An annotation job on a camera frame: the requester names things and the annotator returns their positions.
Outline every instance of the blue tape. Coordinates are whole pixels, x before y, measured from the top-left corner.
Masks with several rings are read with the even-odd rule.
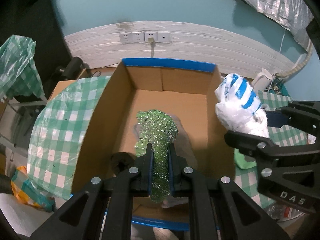
[[[189,231],[189,223],[172,222],[160,219],[150,219],[144,217],[132,216],[132,223],[148,227],[165,228],[176,231]]]
[[[212,72],[216,66],[213,63],[173,58],[123,58],[122,62],[125,66],[172,67],[204,72]]]

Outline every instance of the silver foil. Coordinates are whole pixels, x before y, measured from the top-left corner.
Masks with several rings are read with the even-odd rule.
[[[313,15],[303,0],[245,0],[258,12],[289,30],[294,39],[307,50],[309,37],[306,27]]]

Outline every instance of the checkered plastic bag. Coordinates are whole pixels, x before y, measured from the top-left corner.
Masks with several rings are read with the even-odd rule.
[[[49,101],[33,127],[27,172],[39,189],[69,199],[92,113],[110,77],[79,79]]]

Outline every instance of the green scouring pad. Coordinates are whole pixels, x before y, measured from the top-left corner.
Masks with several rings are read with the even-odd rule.
[[[154,202],[163,201],[169,195],[168,144],[178,134],[172,118],[159,110],[137,113],[139,140],[135,145],[137,157],[145,155],[147,144],[152,143],[154,152],[153,179],[150,198]]]

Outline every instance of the blue wall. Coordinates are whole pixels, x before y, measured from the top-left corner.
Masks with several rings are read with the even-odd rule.
[[[190,22],[244,35],[279,51],[284,29],[241,0],[52,0],[63,34],[142,20]],[[305,53],[287,31],[282,54]]]
[[[307,65],[284,86],[293,100],[320,101],[320,60],[315,49]]]

